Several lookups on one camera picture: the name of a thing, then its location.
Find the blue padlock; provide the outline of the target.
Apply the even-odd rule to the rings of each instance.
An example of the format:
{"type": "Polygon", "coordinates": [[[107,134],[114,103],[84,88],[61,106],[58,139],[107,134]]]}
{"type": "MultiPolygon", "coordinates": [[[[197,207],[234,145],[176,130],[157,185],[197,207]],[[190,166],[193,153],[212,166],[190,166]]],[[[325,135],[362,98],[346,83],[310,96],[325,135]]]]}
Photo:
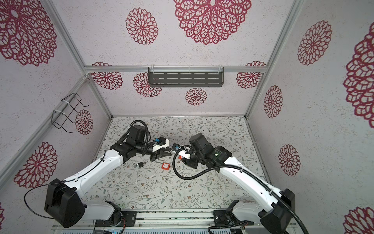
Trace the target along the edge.
{"type": "Polygon", "coordinates": [[[172,151],[172,152],[184,151],[184,150],[185,150],[185,146],[184,146],[184,145],[177,144],[177,143],[174,143],[174,144],[172,145],[172,148],[171,148],[171,151],[172,151]]]}

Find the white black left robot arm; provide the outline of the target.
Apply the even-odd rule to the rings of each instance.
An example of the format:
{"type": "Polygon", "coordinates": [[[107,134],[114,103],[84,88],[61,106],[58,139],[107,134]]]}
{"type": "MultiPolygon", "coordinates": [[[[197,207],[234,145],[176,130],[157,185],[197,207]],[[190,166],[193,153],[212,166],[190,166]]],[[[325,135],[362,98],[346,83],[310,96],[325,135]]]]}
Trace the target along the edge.
{"type": "Polygon", "coordinates": [[[123,220],[119,206],[111,201],[87,203],[81,199],[99,180],[137,154],[169,156],[169,140],[159,137],[150,141],[150,133],[143,122],[129,127],[98,160],[65,180],[55,179],[48,184],[45,212],[64,228],[81,220],[101,220],[109,226],[119,226],[123,220]]]}

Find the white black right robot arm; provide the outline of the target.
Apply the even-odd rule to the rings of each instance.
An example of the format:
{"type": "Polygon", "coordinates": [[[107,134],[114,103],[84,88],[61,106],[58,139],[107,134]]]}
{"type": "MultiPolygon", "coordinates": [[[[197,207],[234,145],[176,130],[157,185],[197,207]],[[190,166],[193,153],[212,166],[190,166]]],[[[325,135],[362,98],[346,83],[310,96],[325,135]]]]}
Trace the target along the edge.
{"type": "Polygon", "coordinates": [[[196,169],[199,164],[206,170],[190,177],[176,175],[183,180],[193,180],[203,174],[216,171],[249,193],[258,203],[257,206],[240,201],[233,202],[227,209],[227,217],[234,218],[234,224],[260,222],[272,234],[284,234],[296,208],[295,194],[281,190],[253,174],[233,154],[223,146],[213,147],[202,134],[190,138],[189,145],[174,145],[174,158],[182,157],[185,165],[196,169]]]}

